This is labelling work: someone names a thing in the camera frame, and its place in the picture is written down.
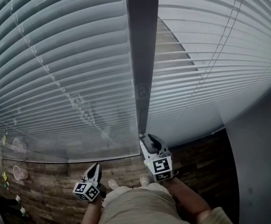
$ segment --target person's leg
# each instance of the person's leg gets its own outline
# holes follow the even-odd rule
[[[18,199],[17,197],[16,197],[16,199],[7,199],[7,198],[0,196],[0,204],[16,206],[20,203],[20,197],[19,197],[19,201],[17,200]]]
[[[161,186],[160,184],[158,184],[156,182],[150,183],[150,180],[147,176],[141,176],[139,181],[141,184],[140,189],[161,191],[161,192],[165,192],[166,194],[169,194],[169,191],[165,187]]]
[[[118,196],[120,196],[121,194],[123,194],[131,189],[131,188],[125,187],[125,186],[120,187],[118,185],[118,183],[113,179],[110,179],[108,181],[108,185],[113,191],[106,195],[106,197],[102,203],[103,207],[106,207],[107,204],[110,203],[113,199],[116,199]]]

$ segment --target yellow object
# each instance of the yellow object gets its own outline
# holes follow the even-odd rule
[[[2,138],[2,140],[1,141],[3,141],[3,145],[5,146],[5,144],[6,144],[6,140],[7,140],[7,137],[4,135],[4,137]]]
[[[3,172],[2,176],[3,176],[4,180],[6,181],[7,180],[6,172]]]

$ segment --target window blind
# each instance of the window blind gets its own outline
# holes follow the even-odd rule
[[[159,0],[158,17],[149,132],[204,136],[271,87],[271,0]]]
[[[0,0],[0,139],[30,161],[138,154],[126,0]]]

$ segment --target person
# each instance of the person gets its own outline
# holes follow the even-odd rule
[[[4,197],[0,196],[0,214],[1,213],[9,213],[12,215],[16,215],[16,216],[25,216],[25,209],[23,207],[21,207],[20,210],[15,209],[13,207],[9,207],[10,206],[16,206],[20,204],[20,196],[16,196],[15,199],[6,199]]]
[[[165,181],[191,219],[198,224],[231,224],[221,207],[211,210],[207,202],[174,177]],[[158,183],[140,177],[140,188],[120,187],[115,180],[108,184],[113,190],[102,203],[99,195],[89,203],[82,224],[188,224],[177,213],[169,191]]]

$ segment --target forearm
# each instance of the forearm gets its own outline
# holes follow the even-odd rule
[[[198,215],[211,210],[207,202],[191,188],[181,182],[178,178],[172,178],[166,181],[170,191],[178,198],[183,207],[195,218]]]
[[[93,202],[89,203],[81,224],[98,224],[101,214],[101,205],[101,196],[98,195]]]

